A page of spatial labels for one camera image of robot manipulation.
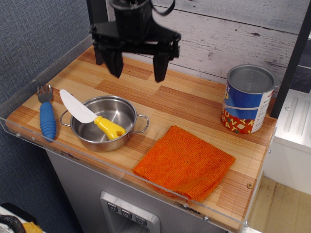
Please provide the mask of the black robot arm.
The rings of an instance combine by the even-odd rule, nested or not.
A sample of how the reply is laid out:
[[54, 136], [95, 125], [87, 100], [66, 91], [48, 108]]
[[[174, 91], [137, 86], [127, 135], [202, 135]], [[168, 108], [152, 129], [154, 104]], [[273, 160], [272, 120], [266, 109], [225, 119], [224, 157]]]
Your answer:
[[112, 0], [115, 21], [92, 24], [90, 32], [97, 53], [115, 77], [123, 69], [122, 53], [153, 56], [156, 82], [165, 79], [169, 61], [179, 57], [181, 34], [158, 25], [150, 0]]

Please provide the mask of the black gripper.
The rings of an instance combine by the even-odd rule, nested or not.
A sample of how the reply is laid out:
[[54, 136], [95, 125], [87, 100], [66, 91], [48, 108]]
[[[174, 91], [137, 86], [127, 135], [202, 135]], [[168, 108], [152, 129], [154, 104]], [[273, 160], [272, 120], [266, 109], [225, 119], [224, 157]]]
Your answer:
[[93, 44], [110, 73], [119, 78], [123, 70], [122, 53], [154, 55], [155, 81], [163, 81], [169, 60], [179, 57], [181, 35], [157, 24], [152, 4], [112, 4], [115, 20], [94, 23]]

